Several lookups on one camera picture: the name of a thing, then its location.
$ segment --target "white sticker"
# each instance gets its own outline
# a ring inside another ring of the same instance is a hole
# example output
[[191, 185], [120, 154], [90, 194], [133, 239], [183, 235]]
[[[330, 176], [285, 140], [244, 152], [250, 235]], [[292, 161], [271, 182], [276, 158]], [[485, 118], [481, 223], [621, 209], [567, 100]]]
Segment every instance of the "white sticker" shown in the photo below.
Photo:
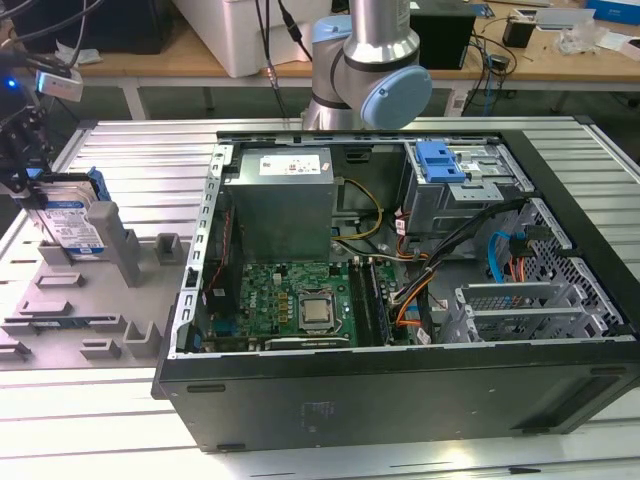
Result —
[[398, 26], [403, 27], [411, 19], [409, 0], [398, 0]]
[[432, 312], [448, 312], [449, 311], [449, 302], [446, 298], [442, 300], [435, 300], [436, 304], [431, 307]]
[[404, 220], [400, 218], [396, 219], [396, 231], [398, 232], [398, 235], [402, 235], [403, 237], [407, 234]]
[[476, 172], [480, 172], [480, 166], [476, 163], [476, 162], [460, 162], [458, 164], [460, 166], [460, 170], [463, 170], [465, 172], [469, 172], [469, 171], [476, 171]]
[[78, 201], [48, 202], [40, 216], [56, 242], [70, 253], [102, 253], [104, 243], [87, 221], [87, 209]]
[[260, 175], [320, 175], [320, 155], [266, 155]]
[[431, 345], [431, 337], [422, 329], [422, 327], [418, 329], [417, 337], [418, 340], [420, 340], [420, 343], [422, 343], [423, 345]]

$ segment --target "blue plastic clip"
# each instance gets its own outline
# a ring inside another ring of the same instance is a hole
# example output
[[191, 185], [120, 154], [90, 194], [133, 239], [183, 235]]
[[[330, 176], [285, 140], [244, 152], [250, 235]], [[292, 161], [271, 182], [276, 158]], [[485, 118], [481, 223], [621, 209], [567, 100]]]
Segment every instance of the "blue plastic clip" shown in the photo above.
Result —
[[442, 142], [416, 142], [416, 154], [429, 183], [464, 183], [456, 154]]

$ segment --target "yellow wire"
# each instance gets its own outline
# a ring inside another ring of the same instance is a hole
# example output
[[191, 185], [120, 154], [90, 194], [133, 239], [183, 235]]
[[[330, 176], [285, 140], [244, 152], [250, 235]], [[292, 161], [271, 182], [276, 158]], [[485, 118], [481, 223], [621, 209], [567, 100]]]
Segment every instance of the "yellow wire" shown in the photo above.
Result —
[[364, 194], [371, 199], [371, 201], [376, 205], [376, 209], [378, 210], [378, 220], [376, 221], [376, 224], [373, 226], [373, 228], [367, 232], [356, 233], [354, 235], [339, 235], [337, 237], [331, 237], [331, 238], [333, 240], [360, 240], [361, 238], [366, 238], [369, 235], [373, 235], [378, 231], [378, 229], [382, 225], [382, 211], [383, 211], [382, 207], [378, 203], [378, 200], [376, 200], [376, 197], [374, 197], [373, 194], [369, 190], [364, 188], [360, 183], [350, 178], [345, 178], [344, 182], [351, 183], [352, 185], [355, 185], [356, 187], [360, 188], [364, 192]]

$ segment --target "motherboard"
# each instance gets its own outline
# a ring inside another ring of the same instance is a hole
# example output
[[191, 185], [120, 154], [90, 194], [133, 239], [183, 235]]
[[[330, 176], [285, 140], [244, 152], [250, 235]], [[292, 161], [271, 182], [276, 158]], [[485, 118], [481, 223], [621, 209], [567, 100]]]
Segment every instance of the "motherboard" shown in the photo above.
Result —
[[218, 345], [247, 339], [249, 350], [303, 341], [327, 342], [316, 347], [388, 344], [386, 305], [397, 288], [393, 266], [382, 261], [246, 264], [237, 314], [213, 315], [207, 337]]

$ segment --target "power supply label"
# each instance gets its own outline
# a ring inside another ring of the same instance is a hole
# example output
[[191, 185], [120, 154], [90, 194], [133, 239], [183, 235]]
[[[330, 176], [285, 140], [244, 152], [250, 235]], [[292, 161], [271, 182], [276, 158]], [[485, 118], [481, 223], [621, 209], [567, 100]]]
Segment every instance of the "power supply label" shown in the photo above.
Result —
[[320, 175], [319, 155], [266, 155], [260, 159], [260, 175]]
[[104, 243], [95, 227], [87, 221], [87, 209], [82, 202], [48, 202], [40, 218], [68, 252], [96, 254], [104, 251]]

